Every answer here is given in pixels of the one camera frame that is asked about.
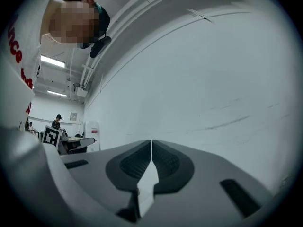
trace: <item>ceiling light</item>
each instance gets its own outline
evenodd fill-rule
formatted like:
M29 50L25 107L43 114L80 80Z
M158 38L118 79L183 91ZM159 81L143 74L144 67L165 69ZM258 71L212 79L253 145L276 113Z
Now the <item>ceiling light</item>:
M59 95L59 96L66 96L65 94L61 94L61 93L55 93L55 92L52 92L50 90L47 90L48 93L52 93L52 94L56 94L56 95Z
M51 64L56 65L56 66L65 67L65 63L64 62L48 58L48 57L46 57L44 55L41 55L41 60L45 61L47 63L51 63Z

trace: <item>black rubber pad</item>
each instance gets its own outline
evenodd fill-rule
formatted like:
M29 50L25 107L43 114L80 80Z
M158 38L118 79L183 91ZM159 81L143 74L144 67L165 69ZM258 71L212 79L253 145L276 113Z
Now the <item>black rubber pad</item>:
M194 163L188 156L158 140L152 141L152 161L159 176L154 194L178 192L190 181L195 171Z
M71 169L71 168L83 166L86 164L88 164L88 162L86 160L80 160L80 161L73 161L73 162L65 163L65 166L67 169Z
M137 193L137 184L151 161L152 141L146 140L106 164L106 174L120 190Z
M260 209L260 206L235 180L226 179L220 182L220 185L245 218Z

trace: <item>person wearing cap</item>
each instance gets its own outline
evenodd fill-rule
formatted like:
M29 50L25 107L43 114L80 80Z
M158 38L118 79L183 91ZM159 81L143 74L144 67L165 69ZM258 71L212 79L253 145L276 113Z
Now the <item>person wearing cap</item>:
M63 119L60 114L57 115L56 119L52 122L52 128L61 130L59 121Z
M60 44L84 48L83 44L94 43L106 34L109 22L105 9L94 0L24 0L0 35L0 65L11 66L33 89L43 70L44 36ZM30 109L31 104L24 108L22 126Z

